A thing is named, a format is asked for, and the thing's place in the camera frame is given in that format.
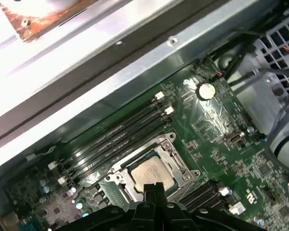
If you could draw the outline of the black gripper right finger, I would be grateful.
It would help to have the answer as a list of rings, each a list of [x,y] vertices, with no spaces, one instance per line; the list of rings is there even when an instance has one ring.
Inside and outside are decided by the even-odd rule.
[[[168,202],[163,183],[156,183],[156,218],[163,231],[256,231],[258,227],[213,208],[188,212]]]

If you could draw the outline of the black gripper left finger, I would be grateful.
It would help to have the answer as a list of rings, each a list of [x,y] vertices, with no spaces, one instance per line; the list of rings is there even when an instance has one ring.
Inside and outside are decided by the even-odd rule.
[[[144,200],[132,202],[128,210],[115,205],[104,207],[58,228],[59,231],[156,231],[158,229],[159,184],[144,185]]]

